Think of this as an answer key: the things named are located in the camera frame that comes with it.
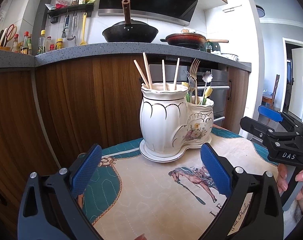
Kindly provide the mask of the right hand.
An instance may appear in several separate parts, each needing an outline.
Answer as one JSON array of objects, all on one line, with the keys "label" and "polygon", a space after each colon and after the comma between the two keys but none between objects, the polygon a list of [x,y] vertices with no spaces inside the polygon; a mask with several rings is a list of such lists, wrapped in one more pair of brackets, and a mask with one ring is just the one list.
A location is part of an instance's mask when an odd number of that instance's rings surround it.
[{"label": "right hand", "polygon": [[[288,188],[288,183],[286,181],[287,178],[287,169],[284,164],[278,165],[278,177],[277,177],[277,188],[279,193],[285,192]],[[300,171],[296,177],[295,181],[303,182],[303,170]],[[299,191],[298,195],[296,196],[296,200],[298,201],[299,208],[301,213],[303,214],[303,187]]]}]

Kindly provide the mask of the left hand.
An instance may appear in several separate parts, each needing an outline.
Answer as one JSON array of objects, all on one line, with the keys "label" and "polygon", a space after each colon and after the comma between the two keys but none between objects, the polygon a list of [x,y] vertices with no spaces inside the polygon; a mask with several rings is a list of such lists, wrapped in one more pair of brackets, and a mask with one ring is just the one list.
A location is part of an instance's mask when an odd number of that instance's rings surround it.
[{"label": "left hand", "polygon": [[141,234],[140,236],[136,237],[134,240],[147,240],[147,238],[145,237],[145,234]]}]

